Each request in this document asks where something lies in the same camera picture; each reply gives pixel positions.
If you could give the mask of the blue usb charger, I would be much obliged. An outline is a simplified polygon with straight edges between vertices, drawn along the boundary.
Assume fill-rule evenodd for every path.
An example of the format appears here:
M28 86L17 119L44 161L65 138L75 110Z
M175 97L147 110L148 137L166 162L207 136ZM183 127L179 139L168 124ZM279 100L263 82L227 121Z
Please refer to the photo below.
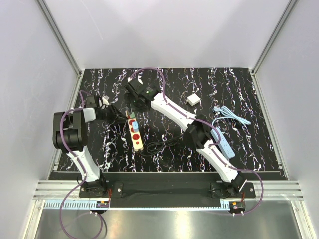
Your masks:
M139 131L139 126L136 121L132 122L132 130L133 132L138 132Z

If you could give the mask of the beige red power strip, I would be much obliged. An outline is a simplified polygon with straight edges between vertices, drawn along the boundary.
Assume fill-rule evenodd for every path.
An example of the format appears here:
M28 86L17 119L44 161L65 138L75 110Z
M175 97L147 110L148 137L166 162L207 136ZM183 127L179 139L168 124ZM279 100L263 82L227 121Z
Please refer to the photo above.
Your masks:
M136 117L133 118L133 119L129 119L129 118L127 119L130 136L131 136L131 140L132 140L132 143L133 143L133 149L134 149L135 152L138 152L138 151L142 151L143 150L144 145L142 143L142 138L141 138L141 135L140 135L140 131L133 132L133 130L132 130L132 122L134 122L134 121L137 122Z

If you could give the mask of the white usb charger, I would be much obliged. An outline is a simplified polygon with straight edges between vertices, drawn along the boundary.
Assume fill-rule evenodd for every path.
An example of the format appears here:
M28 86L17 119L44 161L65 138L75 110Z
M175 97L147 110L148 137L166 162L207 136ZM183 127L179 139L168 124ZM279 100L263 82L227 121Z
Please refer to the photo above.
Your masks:
M196 105L200 101L201 101L201 98L196 93L193 93L192 95L186 98L186 102L189 103L191 106Z

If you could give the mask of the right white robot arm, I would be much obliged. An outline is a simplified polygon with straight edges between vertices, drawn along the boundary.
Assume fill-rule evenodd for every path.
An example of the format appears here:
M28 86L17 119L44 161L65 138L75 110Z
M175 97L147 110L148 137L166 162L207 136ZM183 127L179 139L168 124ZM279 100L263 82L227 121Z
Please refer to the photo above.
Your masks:
M247 180L218 150L220 138L213 138L211 131L215 129L206 122L204 115L195 115L183 109L159 88L143 84L138 79L129 78L125 88L135 111L156 110L181 128L187 146L197 151L213 166L225 184L229 196L235 198L244 192Z

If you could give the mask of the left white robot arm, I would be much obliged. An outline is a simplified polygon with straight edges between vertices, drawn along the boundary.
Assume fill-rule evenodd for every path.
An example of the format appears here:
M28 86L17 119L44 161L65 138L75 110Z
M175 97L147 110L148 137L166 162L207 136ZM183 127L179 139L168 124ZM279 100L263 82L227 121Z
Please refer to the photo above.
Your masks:
M106 179L101 169L95 164L87 147L87 123L101 120L107 124L124 124L127 117L108 97L88 95L86 100L80 96L82 106L53 115L53 145L70 157L82 176L79 183L81 190L92 192L96 197L103 197L108 190Z

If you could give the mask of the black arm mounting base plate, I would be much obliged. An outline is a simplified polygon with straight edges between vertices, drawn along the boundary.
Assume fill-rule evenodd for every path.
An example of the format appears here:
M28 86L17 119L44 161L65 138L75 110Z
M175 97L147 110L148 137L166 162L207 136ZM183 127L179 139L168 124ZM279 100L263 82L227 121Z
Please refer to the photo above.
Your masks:
M216 172L208 173L103 173L102 179L84 183L81 198L124 198L125 196L201 195L216 199L248 199L256 194L243 175L225 183Z

